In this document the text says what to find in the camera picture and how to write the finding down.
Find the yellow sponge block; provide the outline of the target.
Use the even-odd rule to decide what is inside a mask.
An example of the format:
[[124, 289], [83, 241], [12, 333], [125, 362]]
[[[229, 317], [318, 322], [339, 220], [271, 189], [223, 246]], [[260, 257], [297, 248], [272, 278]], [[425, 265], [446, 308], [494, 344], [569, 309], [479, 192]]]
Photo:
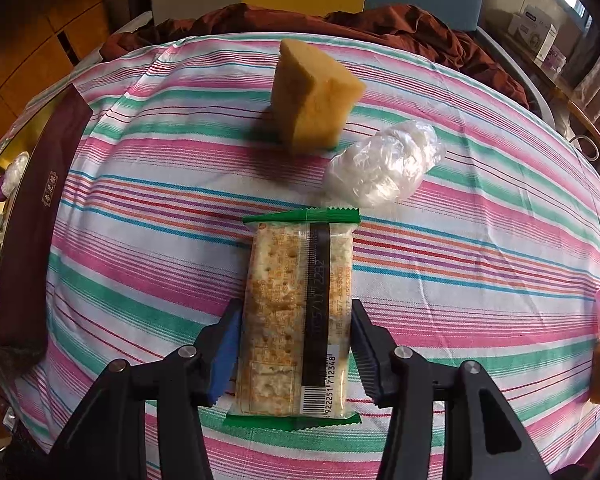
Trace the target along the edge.
[[283, 39], [271, 92], [280, 142], [294, 155], [336, 148], [364, 91], [365, 84], [323, 50]]

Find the white plastic bag ball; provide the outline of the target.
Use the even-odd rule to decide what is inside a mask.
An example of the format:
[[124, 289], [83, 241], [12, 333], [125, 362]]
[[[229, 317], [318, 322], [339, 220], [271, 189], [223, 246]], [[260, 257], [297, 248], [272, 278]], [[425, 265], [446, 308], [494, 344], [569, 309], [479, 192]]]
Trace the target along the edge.
[[5, 173], [3, 174], [3, 181], [1, 184], [1, 192], [6, 198], [9, 198], [15, 189], [20, 185], [29, 162], [29, 153], [21, 152], [8, 165]]

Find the striped bed sheet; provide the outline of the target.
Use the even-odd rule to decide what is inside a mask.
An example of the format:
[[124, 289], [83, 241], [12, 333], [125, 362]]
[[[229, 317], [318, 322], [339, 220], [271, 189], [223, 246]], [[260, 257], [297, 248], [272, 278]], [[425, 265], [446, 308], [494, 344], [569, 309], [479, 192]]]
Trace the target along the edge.
[[0, 233], [27, 479], [547, 479], [600, 435], [600, 176], [454, 70], [212, 35], [72, 76]]

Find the gold metal tin box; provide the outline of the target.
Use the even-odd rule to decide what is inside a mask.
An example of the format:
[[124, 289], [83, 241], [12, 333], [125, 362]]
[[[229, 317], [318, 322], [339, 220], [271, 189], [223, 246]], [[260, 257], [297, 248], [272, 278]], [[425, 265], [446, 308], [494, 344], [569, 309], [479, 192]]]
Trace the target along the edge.
[[25, 359], [46, 351], [46, 274], [59, 202], [92, 109], [70, 84], [50, 102], [50, 116], [18, 188], [1, 215], [0, 347]]

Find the wooden desk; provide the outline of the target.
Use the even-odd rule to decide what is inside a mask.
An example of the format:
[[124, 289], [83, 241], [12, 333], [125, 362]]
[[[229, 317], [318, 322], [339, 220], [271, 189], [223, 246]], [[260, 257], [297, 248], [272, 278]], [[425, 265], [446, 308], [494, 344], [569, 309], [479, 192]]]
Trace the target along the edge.
[[520, 44], [517, 44], [513, 37], [507, 32], [497, 28], [493, 29], [494, 36], [498, 44], [516, 61], [524, 73], [531, 80], [534, 88], [547, 102], [550, 109], [550, 116], [553, 117], [557, 125], [558, 113], [551, 107], [550, 103], [555, 101], [557, 104], [565, 105], [568, 115], [574, 118], [586, 133], [582, 139], [587, 138], [592, 145], [600, 150], [600, 128], [598, 128], [591, 117], [585, 113], [584, 105], [577, 101], [573, 88], [564, 81], [564, 78], [558, 73], [553, 73], [542, 63], [535, 62], [531, 53]]

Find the rust red blanket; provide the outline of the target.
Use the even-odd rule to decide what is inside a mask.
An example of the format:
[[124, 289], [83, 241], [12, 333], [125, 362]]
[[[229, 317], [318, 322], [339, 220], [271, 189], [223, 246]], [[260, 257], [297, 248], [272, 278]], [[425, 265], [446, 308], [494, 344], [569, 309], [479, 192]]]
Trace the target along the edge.
[[431, 13], [411, 4], [393, 4], [358, 13], [337, 11], [324, 16], [235, 3], [196, 20], [166, 20], [136, 32], [117, 32], [99, 50], [105, 61], [132, 51], [187, 37], [238, 32], [298, 32], [349, 38], [415, 53], [486, 84], [527, 108], [522, 84], [467, 32], [450, 29]]

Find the white appliance box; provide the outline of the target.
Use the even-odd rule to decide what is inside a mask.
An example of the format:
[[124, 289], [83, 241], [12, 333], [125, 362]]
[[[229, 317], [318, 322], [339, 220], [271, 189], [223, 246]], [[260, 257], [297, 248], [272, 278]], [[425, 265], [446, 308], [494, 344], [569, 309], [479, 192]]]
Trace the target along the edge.
[[542, 64], [553, 47], [558, 30], [548, 14], [528, 4], [521, 13], [512, 16], [507, 33], [534, 55], [535, 63]]

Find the wooden wardrobe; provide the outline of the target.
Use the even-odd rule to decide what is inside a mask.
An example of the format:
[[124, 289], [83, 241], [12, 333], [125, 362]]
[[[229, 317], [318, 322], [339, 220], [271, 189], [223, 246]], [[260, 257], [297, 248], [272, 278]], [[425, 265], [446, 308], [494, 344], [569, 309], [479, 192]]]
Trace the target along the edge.
[[0, 0], [0, 140], [108, 36], [104, 0]]

